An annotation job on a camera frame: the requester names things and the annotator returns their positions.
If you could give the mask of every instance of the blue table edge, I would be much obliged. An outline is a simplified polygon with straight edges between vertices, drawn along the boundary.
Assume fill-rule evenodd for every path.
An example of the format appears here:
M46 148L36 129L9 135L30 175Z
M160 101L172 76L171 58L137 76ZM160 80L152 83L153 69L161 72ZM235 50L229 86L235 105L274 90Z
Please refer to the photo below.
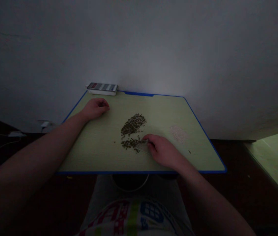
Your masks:
M118 92L124 92L127 95L137 95L137 96L147 96L147 97L153 97L154 95L168 96L168 97L182 97L182 96L164 95L164 94L128 92L128 91L121 91L121 90L118 90ZM84 95L86 93L87 93L87 90L83 93L82 97L79 99L79 101L76 103L76 105L72 108L72 110L69 112L69 114L66 116L66 118L64 119L64 121L62 123L64 123L68 119L68 117L70 116L72 111L76 108L76 106L79 104L79 102L81 101L81 99L84 97ZM211 140L209 139L207 133L205 132L204 128L202 127L201 123L199 122L196 114L192 110L192 108L189 105L189 103L186 100L186 98L185 97L182 97L182 98L184 98L185 101L187 102L189 108L191 109L192 113L196 117L200 127L202 128L202 130L205 133L207 139L209 140L211 146L213 147L214 151L216 152L216 154L218 155L221 163L224 166L224 170L199 170L198 172L202 173L202 174L221 174L221 173L226 173L228 171L227 167L225 166L224 162L222 161L219 153L217 152L217 150L213 146ZM60 172L56 172L56 174L57 175L83 175L83 174L177 174L177 172L176 171L60 171Z

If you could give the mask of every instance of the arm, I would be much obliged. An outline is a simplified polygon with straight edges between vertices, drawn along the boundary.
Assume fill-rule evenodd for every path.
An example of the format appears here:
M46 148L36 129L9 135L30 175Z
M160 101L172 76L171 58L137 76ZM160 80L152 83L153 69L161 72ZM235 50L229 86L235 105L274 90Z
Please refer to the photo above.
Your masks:
M0 230L59 168L84 125L109 110L103 98L84 109L0 166Z
M202 177L192 164L164 137L148 134L148 147L156 162L177 171L186 181L199 214L220 235L255 235L240 213Z

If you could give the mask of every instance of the patterned fabric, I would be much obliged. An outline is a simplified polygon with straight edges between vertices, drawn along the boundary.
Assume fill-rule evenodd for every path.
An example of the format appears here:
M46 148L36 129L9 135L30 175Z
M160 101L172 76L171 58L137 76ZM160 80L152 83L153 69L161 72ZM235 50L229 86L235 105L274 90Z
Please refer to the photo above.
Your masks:
M114 201L77 235L184 234L171 213L161 203L147 197Z

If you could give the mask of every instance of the white wall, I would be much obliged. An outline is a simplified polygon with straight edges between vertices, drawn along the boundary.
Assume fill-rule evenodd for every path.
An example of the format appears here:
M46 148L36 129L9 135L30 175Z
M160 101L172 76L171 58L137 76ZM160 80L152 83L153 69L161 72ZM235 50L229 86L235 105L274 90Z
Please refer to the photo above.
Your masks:
M91 81L187 98L210 138L278 133L278 1L0 1L0 120L61 123Z

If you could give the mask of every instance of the green tabletop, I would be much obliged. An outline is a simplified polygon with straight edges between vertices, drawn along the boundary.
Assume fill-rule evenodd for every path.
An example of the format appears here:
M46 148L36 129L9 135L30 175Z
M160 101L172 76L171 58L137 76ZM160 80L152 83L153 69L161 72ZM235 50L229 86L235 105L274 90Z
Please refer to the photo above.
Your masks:
M68 117L97 97L106 99L110 110L82 129L58 170L60 174L172 173L173 170L157 164L149 153L136 154L133 149L122 147L121 129L137 113L143 115L147 123L141 127L142 132L130 137L143 137L148 133L164 136L200 172L226 172L185 98L122 91L116 96L85 93Z

